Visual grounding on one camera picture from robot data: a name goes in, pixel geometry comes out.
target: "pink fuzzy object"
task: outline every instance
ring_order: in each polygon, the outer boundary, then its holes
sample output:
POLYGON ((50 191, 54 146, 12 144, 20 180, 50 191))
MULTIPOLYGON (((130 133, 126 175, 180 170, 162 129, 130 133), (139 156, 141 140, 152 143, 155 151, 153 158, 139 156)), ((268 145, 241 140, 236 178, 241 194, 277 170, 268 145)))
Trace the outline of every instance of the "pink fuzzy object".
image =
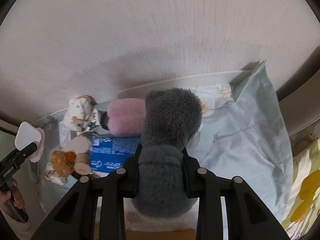
POLYGON ((29 156, 29 160, 33 163, 38 162, 41 159, 43 150, 44 150, 44 137, 45 137, 44 130, 42 130, 41 128, 36 128, 36 129, 41 133, 41 140, 37 145, 38 146, 37 151, 29 156))
POLYGON ((143 99, 116 99, 108 105, 108 128, 114 136, 137 136, 144 127, 146 105, 143 99))

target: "cork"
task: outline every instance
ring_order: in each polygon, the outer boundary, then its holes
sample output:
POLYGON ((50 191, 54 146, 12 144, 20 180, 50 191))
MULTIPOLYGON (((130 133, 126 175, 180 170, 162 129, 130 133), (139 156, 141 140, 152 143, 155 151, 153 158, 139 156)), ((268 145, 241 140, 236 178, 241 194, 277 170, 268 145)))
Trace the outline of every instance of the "cork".
POLYGON ((76 173, 80 175, 88 175, 91 173, 90 156, 86 153, 79 153, 76 156, 75 166, 73 167, 76 173))

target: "screw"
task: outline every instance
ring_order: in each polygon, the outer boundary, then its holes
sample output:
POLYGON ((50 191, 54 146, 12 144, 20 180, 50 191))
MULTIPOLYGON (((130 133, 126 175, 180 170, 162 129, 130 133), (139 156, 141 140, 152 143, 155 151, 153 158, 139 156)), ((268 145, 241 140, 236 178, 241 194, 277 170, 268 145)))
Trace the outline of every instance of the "screw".
POLYGON ((207 170, 205 168, 199 168, 198 170, 198 173, 201 174, 201 175, 204 175, 207 173, 207 170))
POLYGON ((89 177, 88 176, 82 176, 81 178, 80 178, 80 182, 81 183, 86 183, 86 182, 88 182, 89 181, 89 177))
POLYGON ((116 173, 118 174, 125 174, 125 168, 119 168, 116 170, 116 173))
POLYGON ((235 181, 235 183, 242 183, 243 182, 243 179, 239 176, 234 177, 233 180, 235 181))

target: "blue box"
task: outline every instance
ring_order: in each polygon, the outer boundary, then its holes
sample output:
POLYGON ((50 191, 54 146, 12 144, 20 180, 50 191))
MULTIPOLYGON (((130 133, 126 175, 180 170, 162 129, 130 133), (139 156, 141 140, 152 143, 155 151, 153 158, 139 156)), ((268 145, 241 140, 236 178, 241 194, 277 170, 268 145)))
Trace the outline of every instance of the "blue box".
POLYGON ((91 169, 110 173, 122 168, 126 158, 134 156, 140 137, 92 138, 91 169))

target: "sleeve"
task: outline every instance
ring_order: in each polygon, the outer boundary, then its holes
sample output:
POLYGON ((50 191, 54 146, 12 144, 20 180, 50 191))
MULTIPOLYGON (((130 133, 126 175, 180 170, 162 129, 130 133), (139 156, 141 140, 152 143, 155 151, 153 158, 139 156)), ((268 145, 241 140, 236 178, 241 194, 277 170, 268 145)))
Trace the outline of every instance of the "sleeve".
POLYGON ((5 218, 7 220, 9 226, 13 230, 13 232, 17 235, 17 237, 20 240, 30 240, 33 236, 34 232, 36 231, 36 228, 33 227, 32 222, 30 220, 27 223, 21 223, 17 220, 10 217, 2 207, 0 206, 0 210, 5 218))

